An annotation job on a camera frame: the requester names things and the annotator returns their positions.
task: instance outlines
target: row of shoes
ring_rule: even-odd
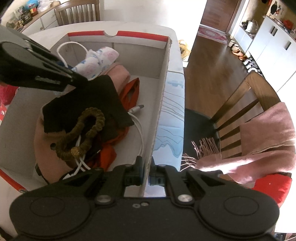
[[[248,58],[246,55],[244,55],[243,52],[240,50],[239,45],[235,41],[231,40],[228,46],[231,48],[232,53],[238,56],[241,61],[243,61],[244,66],[248,70],[248,73],[250,73],[251,71],[255,71],[263,76],[255,60],[252,57]]]

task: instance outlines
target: brown wooden door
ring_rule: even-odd
[[[226,31],[239,0],[207,0],[201,24]]]

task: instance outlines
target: chair backrest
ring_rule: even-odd
[[[57,6],[54,11],[59,26],[100,21],[99,0],[70,0]]]
[[[216,112],[216,114],[211,118],[212,121],[217,123],[250,89],[254,92],[256,96],[256,100],[248,104],[238,113],[233,115],[223,124],[221,124],[217,131],[224,129],[229,126],[239,118],[241,118],[244,114],[250,111],[257,103],[260,103],[263,111],[268,110],[270,107],[280,102],[280,99],[274,89],[270,86],[270,84],[258,73],[252,71],[250,72],[246,78],[241,82],[241,84],[237,87],[237,89],[232,93],[232,95],[228,98],[228,100],[221,106],[221,108]],[[226,140],[236,134],[239,133],[239,126],[232,129],[228,133],[224,134],[220,137],[220,140]],[[221,147],[221,152],[231,150],[233,148],[239,147],[241,145],[241,140],[235,141],[225,147]],[[238,157],[241,156],[242,153],[237,153],[235,155],[229,157]]]

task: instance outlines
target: wooden chair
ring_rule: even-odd
[[[59,26],[67,25],[70,23],[84,23],[91,21],[100,21],[100,9],[99,0],[70,0],[55,8],[55,14],[57,17],[57,22]]]
[[[252,89],[256,100],[248,104],[238,113],[233,115],[230,119],[225,121],[219,127],[217,127],[217,122],[250,90]],[[226,140],[239,133],[239,126],[230,130],[228,133],[223,136],[219,136],[219,131],[229,126],[248,111],[250,111],[257,103],[261,104],[263,111],[266,111],[270,107],[279,103],[280,99],[277,96],[274,89],[270,84],[258,73],[250,72],[238,88],[233,92],[233,94],[228,98],[228,100],[221,106],[221,108],[214,114],[212,118],[205,116],[196,111],[185,109],[185,118],[184,118],[184,146],[183,153],[188,154],[189,156],[195,157],[196,152],[193,148],[191,141],[194,141],[197,146],[199,146],[200,140],[202,138],[211,138],[215,140],[218,149],[220,148],[221,152],[236,148],[241,145],[241,141],[235,141],[224,147],[220,146],[220,141]],[[237,153],[229,157],[238,157],[242,153]]]

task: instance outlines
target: brown velvet scrunchie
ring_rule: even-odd
[[[78,147],[72,147],[70,150],[67,148],[67,145],[74,141],[81,134],[82,130],[85,127],[84,121],[89,116],[96,118],[96,123],[92,128],[86,133],[85,140]],[[56,144],[56,154],[63,161],[71,161],[75,158],[83,157],[89,149],[91,148],[94,137],[100,132],[105,125],[105,117],[101,110],[90,107],[85,109],[82,112],[81,116],[78,117],[77,124],[75,127],[63,136]]]

